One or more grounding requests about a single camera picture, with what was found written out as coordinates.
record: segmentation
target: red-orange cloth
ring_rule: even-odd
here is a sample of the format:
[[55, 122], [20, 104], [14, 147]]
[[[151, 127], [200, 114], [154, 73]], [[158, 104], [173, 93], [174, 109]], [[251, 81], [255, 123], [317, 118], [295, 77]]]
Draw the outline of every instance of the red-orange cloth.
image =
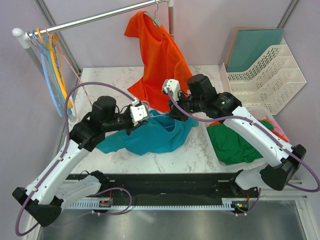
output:
[[187, 92], [187, 80], [192, 77], [184, 56], [164, 26], [155, 25], [144, 11], [130, 18], [124, 35], [139, 38], [144, 64], [143, 77], [128, 91], [139, 100], [147, 100], [153, 109], [168, 112], [169, 97], [162, 93], [165, 80], [178, 80], [181, 89]]

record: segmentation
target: gray floor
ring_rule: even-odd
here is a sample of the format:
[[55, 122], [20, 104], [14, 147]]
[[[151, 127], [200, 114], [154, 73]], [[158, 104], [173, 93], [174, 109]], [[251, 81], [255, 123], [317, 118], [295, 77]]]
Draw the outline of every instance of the gray floor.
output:
[[[87, 210], [65, 210], [61, 225]], [[306, 240], [294, 202], [259, 202], [248, 216], [217, 211], [131, 211], [86, 215], [61, 227], [46, 227], [45, 240]]]

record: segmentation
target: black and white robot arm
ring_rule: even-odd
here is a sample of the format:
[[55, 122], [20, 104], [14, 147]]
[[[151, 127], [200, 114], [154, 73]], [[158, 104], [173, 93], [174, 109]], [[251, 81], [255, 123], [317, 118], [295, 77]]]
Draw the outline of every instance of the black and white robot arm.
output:
[[[63, 181], [92, 150], [105, 139], [107, 132], [131, 131], [144, 124], [149, 117], [146, 106], [137, 99], [128, 105], [123, 113], [116, 112], [116, 100], [110, 96], [101, 96], [92, 105], [92, 111], [77, 123], [70, 132], [67, 151], [61, 158], [62, 150], [45, 168], [45, 170], [26, 188], [17, 187], [13, 197], [23, 205], [31, 196], [25, 207], [37, 222], [46, 227], [53, 223], [69, 205], [96, 194], [106, 177], [99, 171], [94, 171], [77, 183], [62, 185]], [[47, 175], [42, 184], [36, 188], [39, 181]]]
[[[185, 95], [175, 79], [166, 80], [162, 90], [165, 94], [170, 91], [172, 100], [187, 113], [204, 112], [212, 119], [224, 117], [225, 119], [220, 122], [240, 134], [266, 160], [266, 163], [259, 167], [242, 170], [235, 178], [236, 185], [243, 190], [268, 185], [272, 189], [281, 191], [300, 166], [300, 163], [284, 149], [301, 160], [306, 154], [306, 149], [300, 144], [292, 146], [278, 138], [255, 119], [231, 93], [217, 93], [207, 76], [194, 75], [188, 79], [187, 84], [191, 94]], [[173, 101], [169, 101], [169, 117], [186, 121], [188, 116], [182, 113]], [[270, 136], [278, 140], [283, 147], [280, 148]]]

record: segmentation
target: teal folder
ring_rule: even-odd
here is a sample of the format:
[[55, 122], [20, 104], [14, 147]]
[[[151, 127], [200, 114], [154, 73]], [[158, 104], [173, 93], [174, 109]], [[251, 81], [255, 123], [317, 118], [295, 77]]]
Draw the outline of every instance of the teal folder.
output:
[[246, 71], [268, 47], [280, 44], [283, 34], [284, 29], [238, 30], [226, 71]]

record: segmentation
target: marble table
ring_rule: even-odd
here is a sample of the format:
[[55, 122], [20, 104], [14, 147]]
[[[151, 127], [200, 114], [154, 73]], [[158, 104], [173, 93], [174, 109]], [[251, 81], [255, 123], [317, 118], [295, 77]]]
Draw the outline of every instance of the marble table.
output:
[[[108, 83], [127, 92], [127, 88], [142, 77], [143, 69], [143, 67], [84, 68], [81, 79], [83, 82]], [[190, 69], [193, 74], [207, 75], [217, 92], [223, 92], [218, 65], [190, 66]], [[120, 109], [130, 103], [124, 95], [108, 87], [88, 85], [86, 90], [92, 101], [100, 96], [109, 95], [116, 99]], [[82, 88], [77, 92], [75, 106], [80, 118], [91, 111]], [[215, 154], [212, 154], [204, 130], [203, 123], [199, 127], [192, 128], [184, 145], [169, 153], [147, 153], [138, 156], [126, 149], [108, 154], [95, 149], [73, 169], [72, 173], [77, 174], [83, 170], [89, 172], [100, 170], [103, 173], [114, 174], [226, 172], [226, 169], [219, 165]]]

